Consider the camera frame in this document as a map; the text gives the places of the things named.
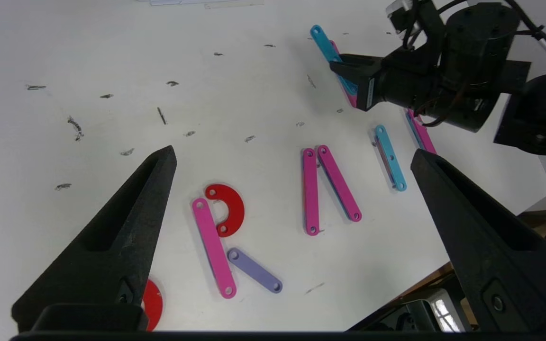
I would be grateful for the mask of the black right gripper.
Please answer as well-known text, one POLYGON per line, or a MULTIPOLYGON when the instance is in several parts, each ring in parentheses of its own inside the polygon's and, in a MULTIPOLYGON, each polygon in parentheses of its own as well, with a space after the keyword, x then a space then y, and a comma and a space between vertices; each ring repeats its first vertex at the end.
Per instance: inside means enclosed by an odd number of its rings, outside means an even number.
POLYGON ((337 76, 357 86, 357 109, 368 111, 386 101, 385 86, 392 69, 390 58, 340 54, 339 59, 329 61, 329 66, 337 76))

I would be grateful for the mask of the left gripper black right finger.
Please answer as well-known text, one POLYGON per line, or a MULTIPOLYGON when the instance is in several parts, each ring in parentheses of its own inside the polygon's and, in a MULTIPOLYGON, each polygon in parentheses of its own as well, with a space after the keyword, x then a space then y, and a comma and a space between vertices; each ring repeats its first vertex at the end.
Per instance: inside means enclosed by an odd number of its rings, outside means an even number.
POLYGON ((546 240, 444 158, 411 171, 481 331, 546 333, 546 240))

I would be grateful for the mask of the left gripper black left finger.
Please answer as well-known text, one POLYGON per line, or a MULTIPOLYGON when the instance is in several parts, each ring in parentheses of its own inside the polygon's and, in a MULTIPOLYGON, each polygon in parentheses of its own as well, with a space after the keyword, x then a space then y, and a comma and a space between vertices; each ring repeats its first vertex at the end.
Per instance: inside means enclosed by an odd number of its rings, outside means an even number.
POLYGON ((143 296, 176 170, 150 154, 11 308, 18 332, 142 332, 143 296))

